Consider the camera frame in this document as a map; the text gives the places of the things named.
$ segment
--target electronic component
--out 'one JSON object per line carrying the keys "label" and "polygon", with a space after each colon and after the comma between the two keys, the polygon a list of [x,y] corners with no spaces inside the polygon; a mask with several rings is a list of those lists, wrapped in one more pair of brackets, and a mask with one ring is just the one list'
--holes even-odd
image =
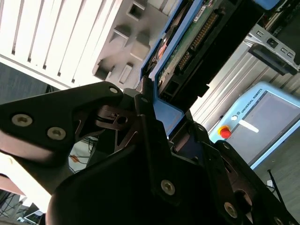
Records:
{"label": "electronic component", "polygon": [[[300,100],[266,82],[239,97],[213,128],[210,139],[226,140],[256,168],[300,126]],[[222,135],[231,128],[230,135]]]}
{"label": "electronic component", "polygon": [[295,75],[300,71],[300,65],[294,61],[296,53],[258,24],[246,36],[244,43],[250,47],[250,53],[281,75]]}

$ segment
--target metal rod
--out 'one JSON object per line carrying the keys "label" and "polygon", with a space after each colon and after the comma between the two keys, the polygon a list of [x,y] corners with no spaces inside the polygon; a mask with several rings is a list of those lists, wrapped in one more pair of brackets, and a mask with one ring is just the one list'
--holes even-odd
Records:
{"label": "metal rod", "polygon": [[271,170],[267,170],[267,171],[268,171],[268,173],[270,174],[271,180],[272,180],[272,182],[273,182],[273,184],[274,184],[274,188],[275,188],[275,191],[276,191],[276,193],[277,193],[277,195],[278,195],[278,198],[279,198],[280,202],[281,202],[281,203],[283,204],[283,206],[286,208],[285,203],[284,203],[284,201],[283,201],[283,198],[282,198],[282,196],[281,196],[281,194],[280,194],[280,191],[279,191],[279,189],[278,189],[278,187],[277,187],[276,181],[275,181],[275,179],[274,179],[274,177],[273,177],[273,175],[272,175],[272,173],[271,173]]}

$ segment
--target metal bolt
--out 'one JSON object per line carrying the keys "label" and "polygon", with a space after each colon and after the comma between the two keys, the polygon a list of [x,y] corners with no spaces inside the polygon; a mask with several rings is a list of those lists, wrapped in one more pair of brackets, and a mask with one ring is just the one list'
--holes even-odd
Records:
{"label": "metal bolt", "polygon": [[148,103],[149,101],[147,99],[145,99],[144,97],[141,97],[141,100]]}
{"label": "metal bolt", "polygon": [[118,90],[113,88],[113,87],[110,87],[109,90],[112,92],[112,93],[115,93],[117,94],[118,93]]}
{"label": "metal bolt", "polygon": [[158,82],[157,86],[160,87],[160,86],[162,85],[162,83],[163,83],[163,81],[160,80],[160,81]]}
{"label": "metal bolt", "polygon": [[274,217],[274,220],[277,225],[283,225],[282,221],[278,217]]}
{"label": "metal bolt", "polygon": [[61,141],[66,137],[66,132],[60,127],[52,127],[47,131],[47,135],[53,140]]}
{"label": "metal bolt", "polygon": [[162,180],[161,183],[161,188],[162,190],[167,194],[167,195],[173,195],[175,194],[175,187],[172,184],[172,182],[170,182],[169,180]]}
{"label": "metal bolt", "polygon": [[229,202],[225,202],[224,203],[224,208],[226,210],[226,212],[232,217],[232,218],[237,218],[238,217],[238,213],[235,210],[234,206],[231,205],[231,203]]}
{"label": "metal bolt", "polygon": [[26,114],[17,114],[12,117],[12,123],[19,127],[27,127],[32,123],[32,118]]}
{"label": "metal bolt", "polygon": [[223,145],[224,145],[225,148],[230,149],[230,147],[228,146],[227,143],[224,142]]}

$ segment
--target white vent grille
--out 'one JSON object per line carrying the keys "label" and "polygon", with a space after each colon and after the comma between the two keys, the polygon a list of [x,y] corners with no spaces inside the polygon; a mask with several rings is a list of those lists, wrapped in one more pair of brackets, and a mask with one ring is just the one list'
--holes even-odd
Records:
{"label": "white vent grille", "polygon": [[92,70],[123,0],[0,0],[0,62],[59,89]]}

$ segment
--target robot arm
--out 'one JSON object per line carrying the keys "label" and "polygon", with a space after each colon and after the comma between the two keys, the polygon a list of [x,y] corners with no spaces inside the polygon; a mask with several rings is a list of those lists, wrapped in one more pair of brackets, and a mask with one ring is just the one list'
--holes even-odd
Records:
{"label": "robot arm", "polygon": [[43,173],[60,183],[46,224],[298,224],[233,147],[212,144],[201,125],[187,120],[173,137],[189,156],[170,149],[152,88],[145,77],[139,91],[124,93],[101,82],[0,106],[0,149],[31,174],[61,170],[74,143],[115,131],[114,144],[98,143],[110,148],[105,159],[62,183]]}

